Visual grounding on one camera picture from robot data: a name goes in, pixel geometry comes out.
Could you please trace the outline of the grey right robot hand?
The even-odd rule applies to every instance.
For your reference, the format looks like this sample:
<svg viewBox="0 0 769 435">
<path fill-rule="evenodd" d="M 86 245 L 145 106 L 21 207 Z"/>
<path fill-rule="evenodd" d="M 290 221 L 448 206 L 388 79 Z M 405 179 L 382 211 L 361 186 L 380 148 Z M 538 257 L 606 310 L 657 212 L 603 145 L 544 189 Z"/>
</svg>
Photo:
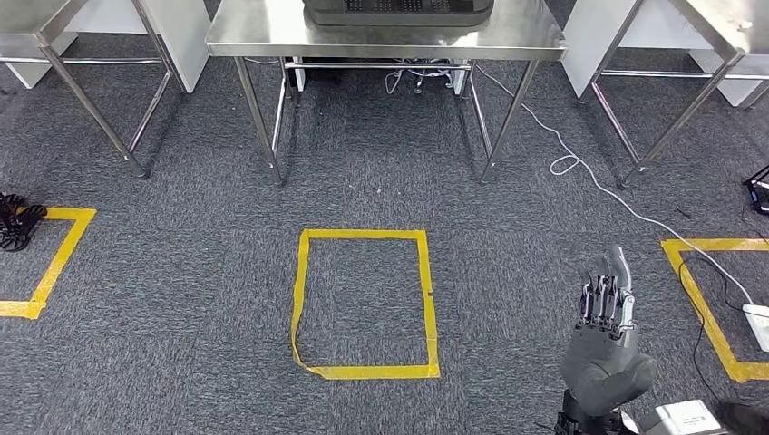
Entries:
<svg viewBox="0 0 769 435">
<path fill-rule="evenodd" d="M 599 417 L 648 392 L 657 361 L 638 349 L 636 297 L 622 247 L 614 245 L 599 259 L 598 272 L 582 278 L 579 314 L 560 374 L 579 407 Z"/>
</svg>

